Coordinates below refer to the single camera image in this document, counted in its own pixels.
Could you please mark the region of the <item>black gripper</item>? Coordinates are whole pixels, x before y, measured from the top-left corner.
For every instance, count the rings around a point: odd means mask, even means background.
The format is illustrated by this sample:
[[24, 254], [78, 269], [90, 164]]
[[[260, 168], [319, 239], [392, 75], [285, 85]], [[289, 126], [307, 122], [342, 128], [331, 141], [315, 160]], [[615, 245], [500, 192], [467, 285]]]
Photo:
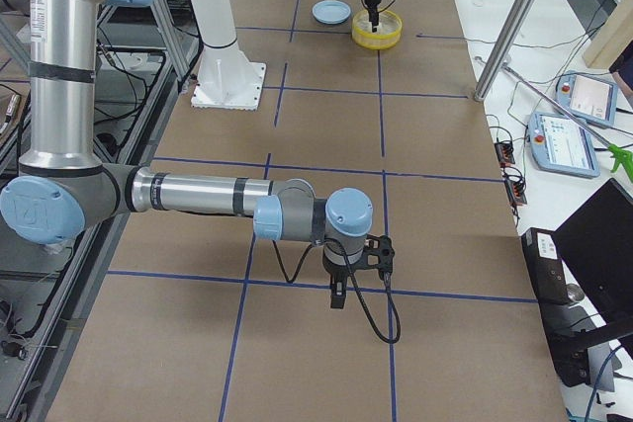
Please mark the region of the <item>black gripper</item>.
[[365, 8], [368, 11], [369, 22], [373, 26], [373, 33], [376, 33], [380, 25], [380, 14], [378, 12], [380, 0], [363, 0], [363, 1], [364, 1]]
[[326, 263], [325, 269], [330, 275], [330, 307], [343, 309], [346, 301], [349, 272], [346, 266]]

